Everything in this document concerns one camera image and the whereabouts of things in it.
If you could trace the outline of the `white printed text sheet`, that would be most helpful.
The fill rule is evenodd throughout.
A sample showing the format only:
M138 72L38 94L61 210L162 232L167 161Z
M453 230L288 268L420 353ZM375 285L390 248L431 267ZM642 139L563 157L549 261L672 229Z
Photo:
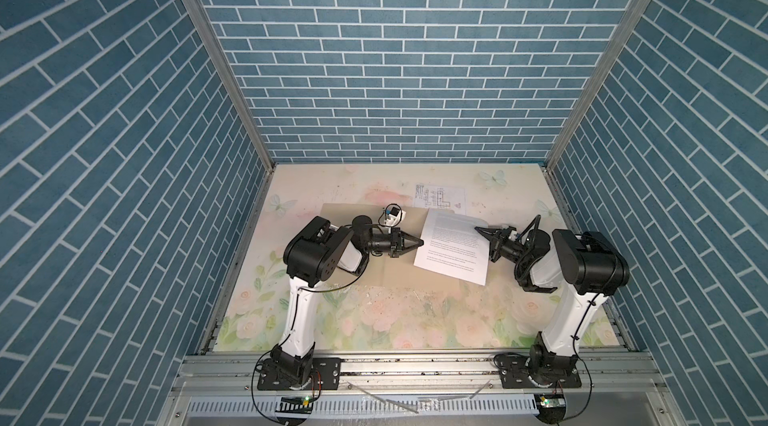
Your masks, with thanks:
M484 286L490 242L476 228L487 226L480 219L449 210L430 209L421 234L424 244L416 251L414 266Z

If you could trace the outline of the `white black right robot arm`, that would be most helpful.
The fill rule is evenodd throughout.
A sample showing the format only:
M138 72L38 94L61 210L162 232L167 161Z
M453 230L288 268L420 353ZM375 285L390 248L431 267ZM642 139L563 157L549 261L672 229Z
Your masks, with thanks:
M505 259L525 292L550 295L560 301L548 325L536 333L528 359L500 368L513 388L581 385L576 369L579 347L598 309L630 280L626 259L604 234L567 229L548 233L540 218L522 231L513 227L477 227L489 242L489 260Z

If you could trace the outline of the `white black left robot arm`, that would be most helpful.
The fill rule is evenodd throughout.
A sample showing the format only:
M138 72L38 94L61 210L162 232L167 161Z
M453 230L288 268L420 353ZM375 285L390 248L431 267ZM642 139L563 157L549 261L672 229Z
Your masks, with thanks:
M269 358L277 371L293 384L308 381L316 341L317 304L333 290L323 285L337 270L360 278L372 256L399 258L424 245L424 241L396 226L381 226L360 215L344 226L317 216L287 245L283 255L289 278L286 326Z

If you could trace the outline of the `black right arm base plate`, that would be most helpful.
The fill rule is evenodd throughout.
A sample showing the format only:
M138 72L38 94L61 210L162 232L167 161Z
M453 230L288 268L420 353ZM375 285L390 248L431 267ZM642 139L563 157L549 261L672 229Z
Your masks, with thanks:
M504 389L578 389L582 380L575 356L538 358L497 354L493 360Z

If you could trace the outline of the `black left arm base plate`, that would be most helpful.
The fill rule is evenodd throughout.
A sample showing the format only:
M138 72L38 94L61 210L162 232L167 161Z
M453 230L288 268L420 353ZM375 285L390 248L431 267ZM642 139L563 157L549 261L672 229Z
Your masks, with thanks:
M337 390L342 361L338 357L312 358L310 361L291 360L287 365L267 358L256 373L258 391L289 391L315 389Z

